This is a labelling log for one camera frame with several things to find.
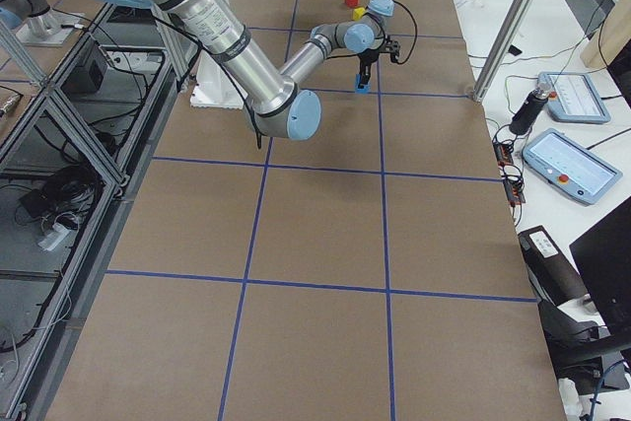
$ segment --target black monitor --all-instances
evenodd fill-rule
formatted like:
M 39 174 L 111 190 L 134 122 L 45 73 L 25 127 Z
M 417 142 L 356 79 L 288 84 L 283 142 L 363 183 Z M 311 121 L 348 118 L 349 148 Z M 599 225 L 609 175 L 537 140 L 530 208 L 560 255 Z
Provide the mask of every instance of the black monitor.
M 570 251 L 606 328 L 575 322 L 547 301 L 539 303 L 539 312 L 557 377 L 572 379 L 586 394 L 621 356 L 631 362 L 631 198 L 576 239 Z M 628 387 L 621 365 L 603 386 Z
M 631 361 L 631 197 L 570 245 L 583 282 L 609 332 L 627 334 Z

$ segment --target metal pole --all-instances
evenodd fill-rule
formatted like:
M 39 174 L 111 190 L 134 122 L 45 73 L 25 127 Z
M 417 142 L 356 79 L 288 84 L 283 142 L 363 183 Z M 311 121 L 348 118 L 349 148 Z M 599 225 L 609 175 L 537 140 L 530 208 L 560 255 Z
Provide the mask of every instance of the metal pole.
M 484 63 L 480 76 L 475 83 L 475 88 L 471 94 L 474 101 L 482 102 L 484 96 L 486 96 L 530 3 L 532 3 L 532 0 L 513 0 L 509 13 L 504 19 L 504 24 L 502 24 L 495 43 L 491 47 L 489 57 Z
M 3 46 L 9 56 L 18 63 L 18 66 L 25 72 L 29 79 L 38 84 L 40 87 L 45 85 L 46 75 L 39 65 L 35 63 L 33 58 L 26 51 L 20 41 L 13 35 L 2 22 L 0 22 L 0 46 Z
M 169 16 L 155 5 L 151 8 L 151 12 L 160 20 L 169 24 L 171 23 Z M 158 33 L 162 37 L 163 43 L 165 44 L 165 48 L 167 49 L 167 53 L 169 54 L 177 78 L 182 78 L 185 83 L 186 78 L 184 78 L 184 75 L 186 74 L 186 69 L 188 69 L 188 61 L 186 60 L 186 53 L 181 47 L 181 37 L 178 37 L 179 34 L 159 22 L 156 22 L 156 27 L 158 28 Z

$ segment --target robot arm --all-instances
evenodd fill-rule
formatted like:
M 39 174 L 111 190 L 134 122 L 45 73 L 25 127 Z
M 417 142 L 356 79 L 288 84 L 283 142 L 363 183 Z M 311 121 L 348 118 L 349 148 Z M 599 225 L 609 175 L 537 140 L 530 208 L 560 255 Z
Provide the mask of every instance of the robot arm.
M 357 53 L 379 48 L 385 41 L 386 18 L 392 14 L 391 0 L 371 0 L 369 14 L 359 22 L 314 29 L 311 39 L 279 71 L 225 0 L 104 1 L 136 8 L 156 4 L 177 15 L 246 91 L 256 128 L 264 135 L 294 140 L 310 138 L 320 119 L 317 95 L 301 90 L 299 84 L 336 47 Z
M 61 30 L 46 0 L 0 0 L 0 20 L 9 29 L 16 29 L 26 19 L 29 19 L 31 32 L 40 38 Z

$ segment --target table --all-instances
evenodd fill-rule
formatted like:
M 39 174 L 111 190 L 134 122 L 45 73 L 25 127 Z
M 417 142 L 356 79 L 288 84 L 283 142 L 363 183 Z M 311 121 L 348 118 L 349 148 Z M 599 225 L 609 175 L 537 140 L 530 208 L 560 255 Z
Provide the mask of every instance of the table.
M 47 420 L 565 419 L 452 1 L 403 1 L 409 65 L 325 63 L 306 143 L 178 100 Z M 276 65 L 351 15 L 231 3 Z
M 455 0 L 458 19 L 470 55 L 486 56 L 511 2 L 512 0 Z M 519 58 L 551 56 L 578 43 L 577 48 L 575 51 L 569 50 L 551 58 L 520 60 L 503 66 L 484 99 L 486 116 L 500 124 L 510 123 L 512 114 L 509 112 L 504 93 L 506 78 L 510 75 L 536 77 L 540 71 L 560 71 L 566 64 L 565 70 L 568 72 L 590 71 L 580 59 L 581 51 L 587 42 L 582 29 L 564 0 L 534 0 L 513 41 L 513 44 L 523 51 Z M 505 62 L 514 62 L 516 59 L 508 55 Z M 483 64 L 483 59 L 470 57 L 470 61 L 474 74 L 479 73 L 477 66 Z M 602 97 L 619 94 L 606 71 L 595 72 L 591 74 L 591 78 Z M 513 111 L 516 111 L 527 94 L 534 89 L 536 82 L 520 78 L 511 78 L 508 81 L 508 97 Z M 560 123 L 553 121 L 546 112 L 543 112 L 534 124 L 530 136 L 536 137 L 542 131 L 552 127 L 587 147 L 631 126 L 631 109 L 624 99 L 606 101 L 605 106 L 611 114 L 611 121 L 607 124 Z M 490 127 L 490 132 L 491 135 L 495 133 L 494 126 Z M 518 142 L 518 150 L 522 146 L 523 144 Z M 594 148 L 598 156 L 619 168 L 624 173 L 624 177 L 593 206 L 584 206 L 566 198 L 530 169 L 525 168 L 526 206 L 517 226 L 518 232 L 543 225 L 565 256 L 574 264 L 569 245 L 631 194 L 629 184 L 631 161 L 626 154 L 629 146 L 631 146 L 631 134 L 621 135 Z M 517 158 L 517 163 L 522 166 L 523 162 L 519 153 L 515 153 L 514 156 Z M 582 312 L 576 302 L 564 305 L 564 309 L 578 320 L 593 318 Z M 631 415 L 629 410 L 631 391 L 606 393 L 599 399 L 603 405 L 597 408 L 596 419 L 628 418 Z M 589 404 L 587 397 L 583 397 L 583 403 L 586 406 Z

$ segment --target small white object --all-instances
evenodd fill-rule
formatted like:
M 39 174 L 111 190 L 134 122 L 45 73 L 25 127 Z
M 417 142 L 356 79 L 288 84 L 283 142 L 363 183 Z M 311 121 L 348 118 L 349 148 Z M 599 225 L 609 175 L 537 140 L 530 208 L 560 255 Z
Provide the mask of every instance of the small white object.
M 549 258 L 559 253 L 543 231 L 530 234 L 530 238 L 534 246 L 536 246 L 543 255 L 543 258 Z
M 46 251 L 53 251 L 59 244 L 70 234 L 70 229 L 62 226 L 58 222 L 52 225 L 52 230 L 46 233 L 41 241 L 37 243 L 42 249 Z
M 561 393 L 561 400 L 568 421 L 579 421 L 581 414 L 583 414 L 583 404 L 581 404 L 574 382 L 570 379 L 560 379 L 559 393 Z
M 201 56 L 197 86 L 193 90 L 190 104 L 193 107 L 244 108 L 244 102 L 237 90 L 206 53 Z

